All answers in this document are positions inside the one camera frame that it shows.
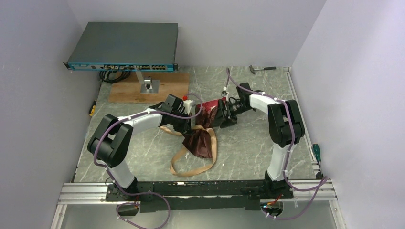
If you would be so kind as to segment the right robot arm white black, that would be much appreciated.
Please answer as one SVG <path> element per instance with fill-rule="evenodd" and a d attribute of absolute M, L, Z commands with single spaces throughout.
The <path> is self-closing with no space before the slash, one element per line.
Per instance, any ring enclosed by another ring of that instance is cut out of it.
<path fill-rule="evenodd" d="M 263 91 L 251 90 L 249 83 L 237 86 L 238 98 L 218 100 L 214 127 L 226 128 L 237 123 L 237 116 L 249 110 L 259 110 L 268 116 L 269 135 L 274 143 L 272 158 L 265 172 L 263 192 L 275 198 L 288 189 L 287 168 L 296 144 L 305 134 L 303 120 L 295 100 L 280 101 Z"/>

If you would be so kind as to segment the tan satin ribbon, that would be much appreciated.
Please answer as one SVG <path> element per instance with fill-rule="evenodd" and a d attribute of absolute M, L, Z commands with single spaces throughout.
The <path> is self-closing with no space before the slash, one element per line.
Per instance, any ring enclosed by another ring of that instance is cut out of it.
<path fill-rule="evenodd" d="M 200 125 L 196 125 L 192 128 L 202 129 Z M 212 147 L 212 159 L 205 159 L 194 156 L 183 145 L 177 153 L 175 153 L 170 162 L 170 172 L 177 177 L 192 177 L 210 170 L 216 163 L 217 153 L 217 137 L 215 131 L 212 128 L 206 129 L 211 137 Z"/>

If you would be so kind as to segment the maroon paper bouquet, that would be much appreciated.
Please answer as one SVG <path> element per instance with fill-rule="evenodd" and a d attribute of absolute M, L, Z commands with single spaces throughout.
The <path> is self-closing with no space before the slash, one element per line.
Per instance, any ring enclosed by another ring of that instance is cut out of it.
<path fill-rule="evenodd" d="M 195 118 L 195 125 L 200 125 L 202 129 L 195 129 L 192 135 L 185 135 L 183 146 L 194 156 L 212 159 L 211 137 L 206 131 L 214 128 L 214 120 L 218 111 L 218 100 L 208 101 L 202 104 L 201 113 Z"/>

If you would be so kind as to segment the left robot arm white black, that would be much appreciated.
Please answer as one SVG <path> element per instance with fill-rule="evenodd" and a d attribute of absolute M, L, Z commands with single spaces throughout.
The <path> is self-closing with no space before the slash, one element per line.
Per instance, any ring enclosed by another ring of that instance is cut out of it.
<path fill-rule="evenodd" d="M 87 145 L 96 166 L 103 167 L 118 186 L 124 200 L 132 200 L 138 192 L 137 178 L 126 163 L 133 135 L 143 131 L 171 125 L 181 135 L 192 134 L 197 103 L 169 94 L 165 101 L 128 116 L 105 115 Z"/>

